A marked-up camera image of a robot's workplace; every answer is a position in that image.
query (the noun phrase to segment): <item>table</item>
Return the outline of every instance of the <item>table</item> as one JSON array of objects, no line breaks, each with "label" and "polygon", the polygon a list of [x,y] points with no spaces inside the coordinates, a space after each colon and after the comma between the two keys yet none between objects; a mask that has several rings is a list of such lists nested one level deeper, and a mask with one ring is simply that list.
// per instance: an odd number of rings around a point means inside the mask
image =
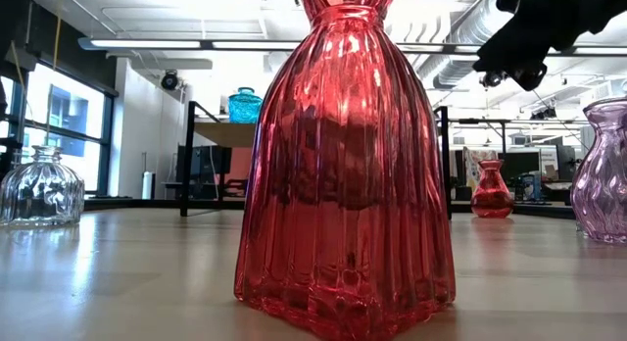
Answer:
[{"label": "table", "polygon": [[[232,297],[242,212],[85,214],[0,228],[0,340],[310,341]],[[395,340],[624,340],[627,248],[574,221],[454,214],[455,306]]]}]

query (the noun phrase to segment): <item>wall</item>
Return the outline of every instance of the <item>wall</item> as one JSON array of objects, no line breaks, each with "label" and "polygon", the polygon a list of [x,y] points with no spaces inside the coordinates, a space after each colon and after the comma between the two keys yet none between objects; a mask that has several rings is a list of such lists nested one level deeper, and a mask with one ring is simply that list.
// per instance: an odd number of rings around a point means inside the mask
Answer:
[{"label": "wall", "polygon": [[[109,194],[141,198],[144,163],[157,173],[157,199],[165,198],[161,184],[168,181],[172,154],[183,142],[184,109],[180,99],[136,72],[128,59],[119,59],[114,105]],[[173,181],[173,168],[170,180]]]}]

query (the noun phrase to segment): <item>red glass vase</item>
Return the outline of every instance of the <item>red glass vase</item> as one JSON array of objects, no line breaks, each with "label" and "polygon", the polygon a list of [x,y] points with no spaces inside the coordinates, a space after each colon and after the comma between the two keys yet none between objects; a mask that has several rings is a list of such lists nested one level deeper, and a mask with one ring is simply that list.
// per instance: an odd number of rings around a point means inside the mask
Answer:
[{"label": "red glass vase", "polygon": [[472,194],[470,207],[480,218],[503,219],[513,211],[513,200],[501,177],[502,165],[502,160],[479,162],[481,178],[477,190]]},{"label": "red glass vase", "polygon": [[385,340],[455,298],[431,107],[391,0],[303,0],[260,117],[235,296],[328,340]]}]

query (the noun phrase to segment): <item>air duct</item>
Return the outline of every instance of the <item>air duct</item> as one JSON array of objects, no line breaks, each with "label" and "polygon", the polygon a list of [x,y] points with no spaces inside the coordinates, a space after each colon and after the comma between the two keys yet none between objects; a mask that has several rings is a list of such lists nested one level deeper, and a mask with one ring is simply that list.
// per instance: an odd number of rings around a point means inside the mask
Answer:
[{"label": "air duct", "polygon": [[[511,14],[497,9],[497,0],[479,0],[472,11],[454,27],[446,43],[483,44],[509,19]],[[459,60],[455,56],[430,56],[418,68],[417,73],[427,83],[432,79],[437,89],[454,88],[458,82],[472,73],[471,60]]]}]

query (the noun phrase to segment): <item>ceiling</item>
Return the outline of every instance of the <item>ceiling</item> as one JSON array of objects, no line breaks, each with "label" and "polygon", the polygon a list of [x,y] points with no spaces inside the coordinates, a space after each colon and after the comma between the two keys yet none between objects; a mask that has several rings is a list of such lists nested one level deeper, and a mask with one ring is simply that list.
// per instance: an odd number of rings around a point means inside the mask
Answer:
[{"label": "ceiling", "polygon": [[[87,36],[95,38],[208,38],[300,40],[309,22],[299,0],[35,0]],[[441,42],[451,24],[476,0],[395,0],[385,23],[396,42]],[[616,18],[597,36],[579,42],[626,44],[627,16]],[[157,79],[179,69],[188,82],[216,82],[224,95],[242,83],[259,93],[287,58],[283,52],[152,52],[127,55],[133,67]],[[409,56],[416,69],[426,56]],[[451,106],[453,117],[529,119],[542,101],[556,104],[558,116],[581,118],[581,99],[598,85],[622,80],[627,59],[548,59],[550,74],[536,93],[522,92],[511,81],[483,90],[470,73],[452,90],[434,90],[425,79],[432,104]]]}]

